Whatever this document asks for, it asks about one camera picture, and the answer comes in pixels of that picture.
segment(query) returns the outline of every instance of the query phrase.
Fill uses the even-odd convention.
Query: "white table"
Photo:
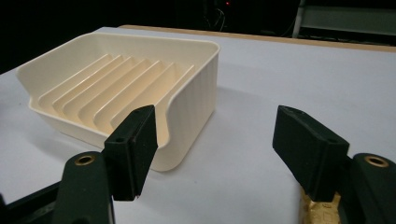
[[[175,169],[150,171],[142,196],[114,203],[117,223],[296,223],[299,186],[272,149],[276,109],[305,111],[344,137],[349,156],[396,161],[396,53],[136,29],[97,32],[221,45],[217,107]],[[61,179],[99,150],[28,109],[15,69],[0,76],[0,192],[7,203]]]

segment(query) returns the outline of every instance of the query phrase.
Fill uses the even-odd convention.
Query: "gold foil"
[[[315,203],[301,189],[299,224],[340,224],[340,199],[341,196],[336,193],[331,203]]]

